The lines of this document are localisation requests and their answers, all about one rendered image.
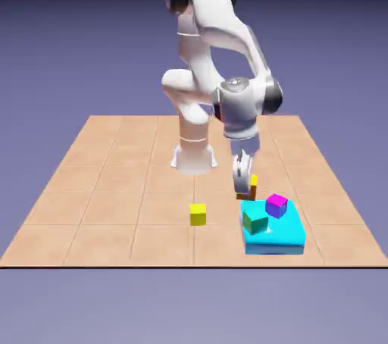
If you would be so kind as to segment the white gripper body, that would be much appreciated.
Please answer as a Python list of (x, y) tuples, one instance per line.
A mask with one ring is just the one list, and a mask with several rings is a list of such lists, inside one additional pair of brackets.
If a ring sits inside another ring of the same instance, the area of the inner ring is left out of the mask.
[(240, 149), (233, 158), (233, 184), (236, 193), (248, 193), (251, 186), (252, 156)]

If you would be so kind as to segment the small magenta cube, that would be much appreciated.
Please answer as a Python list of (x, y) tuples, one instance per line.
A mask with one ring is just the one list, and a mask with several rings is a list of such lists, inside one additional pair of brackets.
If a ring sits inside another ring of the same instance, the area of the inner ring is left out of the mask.
[(265, 211), (268, 215), (280, 219), (286, 213), (287, 205), (286, 197), (273, 193), (265, 201)]

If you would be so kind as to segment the small green cube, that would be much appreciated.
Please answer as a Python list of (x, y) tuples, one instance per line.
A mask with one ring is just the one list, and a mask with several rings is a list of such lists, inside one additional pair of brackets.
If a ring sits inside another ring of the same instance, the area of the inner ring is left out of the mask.
[(242, 226), (250, 235), (264, 232), (268, 228), (268, 216), (244, 211), (242, 213)]

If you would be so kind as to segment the large orange box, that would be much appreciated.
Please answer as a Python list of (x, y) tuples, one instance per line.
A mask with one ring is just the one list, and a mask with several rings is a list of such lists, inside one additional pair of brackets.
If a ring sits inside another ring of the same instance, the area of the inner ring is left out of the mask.
[(237, 193), (236, 198), (239, 200), (255, 201), (256, 200), (257, 186), (251, 185), (250, 190), (247, 193)]

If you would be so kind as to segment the large cyan box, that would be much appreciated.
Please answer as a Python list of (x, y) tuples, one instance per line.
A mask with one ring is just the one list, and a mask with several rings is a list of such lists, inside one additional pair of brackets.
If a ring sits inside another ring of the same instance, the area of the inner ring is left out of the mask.
[[(266, 231), (250, 235), (242, 225), (243, 212), (268, 216)], [(240, 202), (242, 239), (247, 255), (301, 255), (304, 250), (306, 233), (293, 201), (288, 201), (286, 213), (276, 219), (265, 211), (265, 201)]]

